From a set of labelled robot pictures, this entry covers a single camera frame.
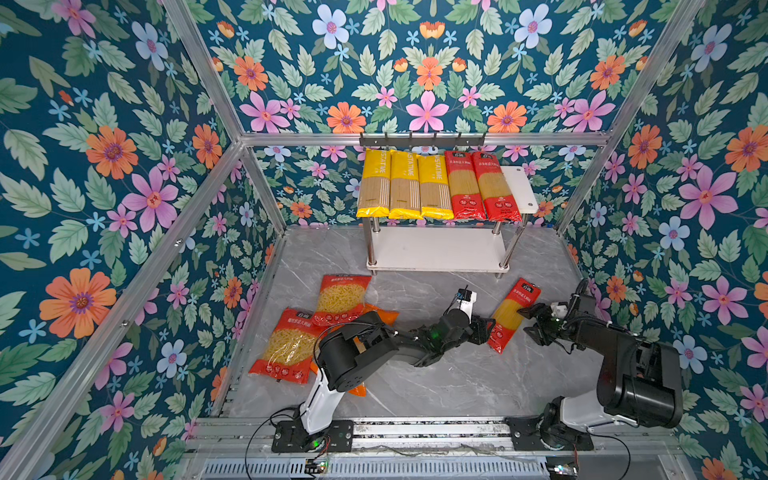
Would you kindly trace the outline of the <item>red spaghetti pack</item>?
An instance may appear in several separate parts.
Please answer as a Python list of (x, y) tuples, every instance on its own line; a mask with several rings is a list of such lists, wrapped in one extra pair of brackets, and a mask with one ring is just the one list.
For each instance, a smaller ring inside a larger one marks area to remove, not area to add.
[(498, 158), (474, 152), (472, 163), (486, 215), (493, 222), (519, 222), (522, 214), (506, 181)]
[(472, 156), (465, 152), (446, 151), (445, 163), (454, 218), (456, 220), (486, 220), (487, 216)]
[(520, 327), (523, 316), (519, 311), (533, 306), (541, 294), (535, 284), (520, 278), (501, 301), (492, 314), (495, 325), (491, 331), (488, 345), (498, 354), (502, 354), (511, 338)]

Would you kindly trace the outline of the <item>red macaroni bag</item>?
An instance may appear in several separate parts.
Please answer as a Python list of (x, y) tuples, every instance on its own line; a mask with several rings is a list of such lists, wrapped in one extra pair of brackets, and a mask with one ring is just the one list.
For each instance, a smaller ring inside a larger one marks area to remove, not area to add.
[(286, 309), (269, 337), (265, 351), (250, 374), (296, 384), (308, 382), (313, 348), (323, 329), (313, 323), (313, 313)]
[(312, 316), (313, 324), (328, 327), (358, 318), (371, 280), (371, 276), (364, 275), (325, 275)]

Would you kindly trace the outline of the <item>yellow spaghetti pack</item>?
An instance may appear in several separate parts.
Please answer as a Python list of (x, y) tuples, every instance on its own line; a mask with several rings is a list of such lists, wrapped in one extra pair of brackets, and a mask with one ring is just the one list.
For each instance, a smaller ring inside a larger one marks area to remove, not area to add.
[(441, 155), (419, 156), (418, 171), (421, 215), (437, 220), (453, 220), (445, 158)]
[(391, 154), (389, 219), (422, 219), (418, 157), (394, 151)]
[(390, 212), (391, 152), (366, 150), (358, 196), (358, 218), (387, 217)]

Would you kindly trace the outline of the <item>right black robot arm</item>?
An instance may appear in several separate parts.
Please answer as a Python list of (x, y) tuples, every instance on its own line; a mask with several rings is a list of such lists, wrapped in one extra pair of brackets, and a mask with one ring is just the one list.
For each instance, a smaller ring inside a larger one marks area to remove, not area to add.
[(532, 435), (552, 450), (586, 449), (602, 427), (676, 428), (683, 417), (682, 370), (677, 350), (604, 318), (583, 280), (569, 300), (519, 310), (532, 322), (524, 332), (539, 346), (570, 344), (602, 357), (595, 387), (557, 397), (535, 418)]

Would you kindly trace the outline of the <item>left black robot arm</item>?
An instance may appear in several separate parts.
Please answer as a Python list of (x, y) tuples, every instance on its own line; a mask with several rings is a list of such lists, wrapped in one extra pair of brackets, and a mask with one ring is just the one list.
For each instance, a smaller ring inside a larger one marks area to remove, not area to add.
[(483, 345), (496, 321), (450, 309), (430, 325), (398, 330), (375, 312), (334, 327), (319, 339), (314, 362), (318, 368), (298, 419), (304, 431), (315, 435), (327, 430), (346, 392), (363, 384), (390, 361), (414, 368), (428, 367), (465, 344)]

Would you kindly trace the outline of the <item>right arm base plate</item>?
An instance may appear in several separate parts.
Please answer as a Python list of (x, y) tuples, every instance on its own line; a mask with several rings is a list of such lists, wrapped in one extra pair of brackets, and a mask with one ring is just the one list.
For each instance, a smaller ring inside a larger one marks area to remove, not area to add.
[(560, 423), (549, 424), (539, 417), (506, 417), (515, 451), (592, 451), (591, 436)]

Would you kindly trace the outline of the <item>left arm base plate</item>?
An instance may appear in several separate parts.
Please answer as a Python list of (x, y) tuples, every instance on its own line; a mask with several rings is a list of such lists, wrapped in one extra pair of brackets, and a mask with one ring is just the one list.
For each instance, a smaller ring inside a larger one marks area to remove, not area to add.
[(334, 420), (330, 426), (309, 434), (299, 420), (277, 423), (271, 451), (273, 453), (347, 453), (352, 450), (354, 422)]

